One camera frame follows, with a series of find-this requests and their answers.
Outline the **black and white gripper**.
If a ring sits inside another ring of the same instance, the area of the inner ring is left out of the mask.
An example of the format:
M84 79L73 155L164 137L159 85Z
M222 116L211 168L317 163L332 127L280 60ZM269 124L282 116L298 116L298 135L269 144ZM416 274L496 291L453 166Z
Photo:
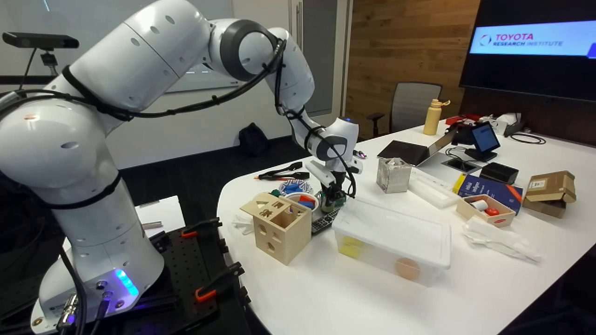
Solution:
M308 170L315 176L315 179L321 183L321 191L324 194L323 198L323 215L332 215L332 202L334 213L337 215L345 207L345 198L352 198L352 191L345 191L343 183L354 183L354 176L350 168L339 161L339 163L321 163L317 159L311 159L308 163Z

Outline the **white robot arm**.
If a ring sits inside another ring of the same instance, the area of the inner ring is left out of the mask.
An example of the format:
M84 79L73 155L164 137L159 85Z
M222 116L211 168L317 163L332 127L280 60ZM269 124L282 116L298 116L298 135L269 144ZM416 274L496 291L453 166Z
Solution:
M222 107L252 88L272 92L295 142L334 198L352 183L360 127L317 124L311 68L285 29L250 19L209 19L190 0L153 0L34 90L2 96L0 170L51 211L66 237L45 272L28 330L60 335L120 317L157 284L166 261L142 228L123 170L146 153L120 131L159 120L155 103L192 68L237 81L229 94L179 107L179 116Z

